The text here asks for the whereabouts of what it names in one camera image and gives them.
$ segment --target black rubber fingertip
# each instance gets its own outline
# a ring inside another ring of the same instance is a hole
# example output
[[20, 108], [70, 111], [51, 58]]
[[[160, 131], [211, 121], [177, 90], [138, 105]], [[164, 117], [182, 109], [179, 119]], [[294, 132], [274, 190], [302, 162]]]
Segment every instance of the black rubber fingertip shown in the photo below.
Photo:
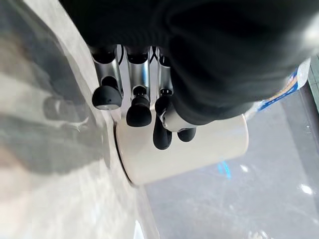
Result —
[[190, 142], [196, 134], [196, 128], [188, 128], [177, 133], [178, 138], [183, 142]]
[[154, 146], [159, 150], [165, 150], [170, 146], [171, 143], [171, 132], [163, 127], [162, 122], [156, 116], [155, 126], [153, 131], [153, 143]]
[[100, 86], [93, 93], [92, 104], [99, 110], [115, 110], [122, 105], [122, 95], [112, 86]]
[[126, 123], [132, 127], [147, 126], [151, 122], [151, 111], [144, 105], [132, 105], [126, 114]]
[[163, 114], [163, 112], [167, 109], [170, 103], [170, 95], [164, 95], [157, 99], [155, 102], [155, 111], [158, 116]]

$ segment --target robotic hand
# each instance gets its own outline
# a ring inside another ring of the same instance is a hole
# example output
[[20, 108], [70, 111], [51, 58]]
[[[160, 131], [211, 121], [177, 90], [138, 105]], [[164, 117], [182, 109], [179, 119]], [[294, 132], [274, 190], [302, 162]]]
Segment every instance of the robotic hand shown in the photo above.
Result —
[[319, 52], [314, 0], [60, 1], [92, 49], [100, 79], [93, 104], [99, 109], [121, 106], [113, 46], [126, 46], [128, 125], [151, 122], [148, 53], [149, 46], [159, 47], [153, 140], [160, 149], [170, 145], [172, 132], [190, 141], [197, 126], [237, 116], [275, 95], [300, 63]]

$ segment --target black sleeve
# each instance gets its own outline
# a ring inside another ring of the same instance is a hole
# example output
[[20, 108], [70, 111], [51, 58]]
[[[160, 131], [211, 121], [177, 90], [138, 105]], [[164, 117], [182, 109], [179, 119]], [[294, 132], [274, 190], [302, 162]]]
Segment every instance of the black sleeve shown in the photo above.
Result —
[[173, 104], [192, 124], [269, 98], [319, 50], [317, 0], [61, 0], [85, 41], [156, 45], [172, 62]]

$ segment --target gray floor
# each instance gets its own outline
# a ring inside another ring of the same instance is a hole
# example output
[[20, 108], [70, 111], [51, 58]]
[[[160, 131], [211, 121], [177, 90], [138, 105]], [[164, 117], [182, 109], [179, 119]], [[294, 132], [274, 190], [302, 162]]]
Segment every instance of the gray floor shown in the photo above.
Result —
[[319, 154], [300, 93], [248, 128], [244, 157], [147, 187], [162, 239], [319, 238]]

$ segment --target blue label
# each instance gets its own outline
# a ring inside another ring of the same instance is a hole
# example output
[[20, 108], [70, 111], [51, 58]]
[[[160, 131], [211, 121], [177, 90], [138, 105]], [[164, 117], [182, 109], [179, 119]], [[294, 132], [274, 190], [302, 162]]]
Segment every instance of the blue label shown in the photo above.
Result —
[[269, 105], [271, 105], [271, 104], [277, 102], [278, 100], [282, 99], [283, 97], [285, 97], [287, 95], [290, 95], [291, 93], [295, 92], [297, 89], [298, 89], [298, 81], [288, 91], [286, 91], [281, 96], [278, 96], [277, 98], [274, 98], [273, 100], [264, 103], [263, 106], [261, 106], [258, 111], [261, 111], [264, 108], [268, 107]]

